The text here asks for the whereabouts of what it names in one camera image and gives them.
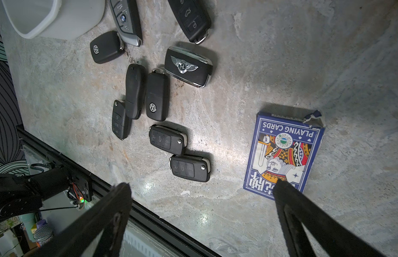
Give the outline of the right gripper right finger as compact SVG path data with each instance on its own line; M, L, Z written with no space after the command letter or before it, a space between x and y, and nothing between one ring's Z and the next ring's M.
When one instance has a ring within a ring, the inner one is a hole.
M331 257L382 257L383 254L336 222L289 182L273 189L277 213L291 257L316 254L305 229Z

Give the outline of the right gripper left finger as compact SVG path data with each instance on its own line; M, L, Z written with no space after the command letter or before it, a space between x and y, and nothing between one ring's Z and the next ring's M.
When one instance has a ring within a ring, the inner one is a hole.
M34 257L80 257L98 235L95 257L118 257L129 220L131 188L120 183L63 232L33 253Z

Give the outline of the black VW key fob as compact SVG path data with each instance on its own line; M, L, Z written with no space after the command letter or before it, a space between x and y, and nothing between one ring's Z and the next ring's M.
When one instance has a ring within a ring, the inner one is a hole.
M109 31L90 42L90 52L95 63L104 64L121 56L125 45L117 31Z

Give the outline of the white plastic storage box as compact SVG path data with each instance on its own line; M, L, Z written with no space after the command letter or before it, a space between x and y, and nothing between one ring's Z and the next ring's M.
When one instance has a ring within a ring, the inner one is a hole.
M102 19L104 0L2 1L6 15L19 36L61 40L75 39Z

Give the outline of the silver black BMW key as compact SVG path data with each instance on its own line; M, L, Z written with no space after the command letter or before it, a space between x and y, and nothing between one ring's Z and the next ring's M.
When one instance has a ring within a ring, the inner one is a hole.
M109 8L122 40L132 46L142 45L142 29L136 0L109 0Z

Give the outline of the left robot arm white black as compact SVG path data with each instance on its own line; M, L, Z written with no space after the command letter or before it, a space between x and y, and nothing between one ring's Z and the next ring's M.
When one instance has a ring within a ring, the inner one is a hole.
M0 174L0 222L38 211L43 201L69 188L69 179L66 168L21 177Z

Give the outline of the black three-button key left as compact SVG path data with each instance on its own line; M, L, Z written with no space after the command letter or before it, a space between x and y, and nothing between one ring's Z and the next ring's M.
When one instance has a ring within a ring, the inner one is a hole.
M126 115L125 103L115 100L112 111L112 132L120 139L124 140L129 136L131 119Z

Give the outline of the black three-button key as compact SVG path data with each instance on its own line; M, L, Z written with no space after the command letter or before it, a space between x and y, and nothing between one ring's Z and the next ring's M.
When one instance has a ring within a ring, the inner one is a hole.
M149 140L153 146L173 155L183 155L188 143L185 133L157 124L149 128Z
M112 111L112 132L120 139L124 140L129 136L131 119L126 115L125 103L115 100Z
M210 179L211 164L205 157L193 155L173 155L170 168L176 177L206 183Z

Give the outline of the black three-button key middle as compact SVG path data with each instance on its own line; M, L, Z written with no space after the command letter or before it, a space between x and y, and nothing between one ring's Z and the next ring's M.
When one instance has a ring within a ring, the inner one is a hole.
M157 124L149 128L149 140L153 146L173 155L183 155L188 143L185 133Z

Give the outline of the black three-button key lower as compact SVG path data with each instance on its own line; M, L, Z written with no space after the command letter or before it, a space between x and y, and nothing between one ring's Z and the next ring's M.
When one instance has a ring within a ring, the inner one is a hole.
M173 155L170 168L176 177L206 183L210 179L211 164L205 157L193 155Z

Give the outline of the blue playing cards box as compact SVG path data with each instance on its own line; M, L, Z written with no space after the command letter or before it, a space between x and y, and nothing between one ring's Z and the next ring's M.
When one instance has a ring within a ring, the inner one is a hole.
M285 181L303 192L324 132L318 110L304 118L259 112L243 189L274 200L275 185Z

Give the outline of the black plain key fob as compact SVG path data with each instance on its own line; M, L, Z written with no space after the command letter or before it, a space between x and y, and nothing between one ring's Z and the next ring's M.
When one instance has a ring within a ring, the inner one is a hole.
M126 115L132 120L137 120L141 116L142 106L145 96L146 69L139 63L128 66L126 72Z

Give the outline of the black VW flip key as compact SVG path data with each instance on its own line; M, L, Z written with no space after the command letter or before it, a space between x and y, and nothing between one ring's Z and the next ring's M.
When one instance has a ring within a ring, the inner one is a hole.
M168 116L170 104L170 79L161 69L153 69L146 79L146 115L163 122Z

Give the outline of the black Bentley key fob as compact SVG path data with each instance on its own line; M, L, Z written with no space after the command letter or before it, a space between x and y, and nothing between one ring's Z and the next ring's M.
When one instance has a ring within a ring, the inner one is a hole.
M213 73L210 59L176 46L168 48L164 68L169 75L197 88L205 87Z

